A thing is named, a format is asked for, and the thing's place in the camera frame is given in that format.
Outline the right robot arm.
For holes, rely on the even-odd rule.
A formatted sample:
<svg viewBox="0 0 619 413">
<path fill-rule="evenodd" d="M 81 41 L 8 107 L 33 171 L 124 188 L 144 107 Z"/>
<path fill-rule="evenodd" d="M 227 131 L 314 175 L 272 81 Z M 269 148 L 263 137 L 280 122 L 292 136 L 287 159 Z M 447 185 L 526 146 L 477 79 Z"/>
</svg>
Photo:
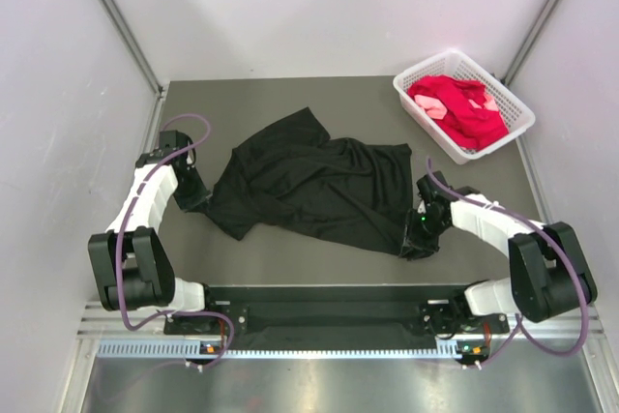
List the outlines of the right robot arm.
<svg viewBox="0 0 619 413">
<path fill-rule="evenodd" d="M 499 313 L 539 323 L 596 301 L 597 285 L 567 223 L 528 220 L 469 187 L 454 191 L 440 171 L 420 178 L 417 188 L 421 202 L 407 215 L 402 257 L 437 253 L 440 236 L 453 227 L 508 259 L 506 279 L 472 283 L 457 297 L 451 317 L 460 330 L 474 331 L 488 315 Z"/>
</svg>

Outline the black t shirt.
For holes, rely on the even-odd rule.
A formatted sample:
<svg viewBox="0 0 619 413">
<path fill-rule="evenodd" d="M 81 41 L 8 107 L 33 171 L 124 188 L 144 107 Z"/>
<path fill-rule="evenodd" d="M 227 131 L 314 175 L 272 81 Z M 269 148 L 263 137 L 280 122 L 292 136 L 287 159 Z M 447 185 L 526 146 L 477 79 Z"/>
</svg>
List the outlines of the black t shirt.
<svg viewBox="0 0 619 413">
<path fill-rule="evenodd" d="M 322 241 L 413 259 L 412 151 L 333 139 L 304 108 L 233 149 L 208 218 L 242 240 L 263 223 Z"/>
</svg>

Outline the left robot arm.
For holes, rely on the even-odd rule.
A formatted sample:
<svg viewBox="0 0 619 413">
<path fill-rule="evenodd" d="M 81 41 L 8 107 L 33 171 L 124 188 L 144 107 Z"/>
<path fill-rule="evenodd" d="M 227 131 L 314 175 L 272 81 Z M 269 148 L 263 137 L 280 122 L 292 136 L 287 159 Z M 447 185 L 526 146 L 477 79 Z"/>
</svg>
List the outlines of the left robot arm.
<svg viewBox="0 0 619 413">
<path fill-rule="evenodd" d="M 116 271 L 122 271 L 126 310 L 185 311 L 198 332 L 219 323 L 218 307 L 207 301 L 206 286 L 177 278 L 159 238 L 168 202 L 185 213 L 204 214 L 211 192 L 196 167 L 192 139 L 163 131 L 159 146 L 135 164 L 133 184 L 106 232 L 88 241 L 88 254 L 103 308 L 120 309 Z"/>
</svg>

